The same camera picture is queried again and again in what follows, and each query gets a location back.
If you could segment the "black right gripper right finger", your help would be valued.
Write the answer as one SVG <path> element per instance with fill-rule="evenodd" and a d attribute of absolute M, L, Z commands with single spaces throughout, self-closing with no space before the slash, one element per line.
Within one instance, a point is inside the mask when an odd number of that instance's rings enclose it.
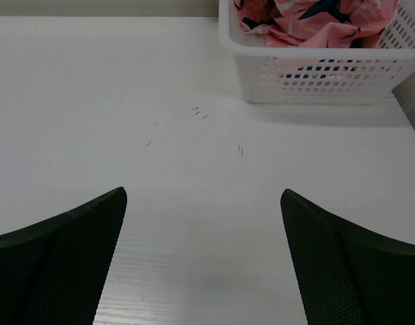
<path fill-rule="evenodd" d="M 308 324 L 415 324 L 415 245 L 290 189 L 280 204 Z"/>

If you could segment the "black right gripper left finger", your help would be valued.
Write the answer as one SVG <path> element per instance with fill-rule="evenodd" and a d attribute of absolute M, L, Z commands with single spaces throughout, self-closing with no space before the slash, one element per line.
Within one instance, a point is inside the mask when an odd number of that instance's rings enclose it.
<path fill-rule="evenodd" d="M 92 324 L 126 208 L 119 187 L 0 235 L 0 324 Z"/>

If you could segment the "pink shark print shorts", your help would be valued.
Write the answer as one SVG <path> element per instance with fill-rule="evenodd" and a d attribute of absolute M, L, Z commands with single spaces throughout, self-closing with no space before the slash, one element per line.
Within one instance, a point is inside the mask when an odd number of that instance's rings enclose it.
<path fill-rule="evenodd" d="M 399 1 L 234 1 L 240 28 L 266 47 L 377 48 Z"/>

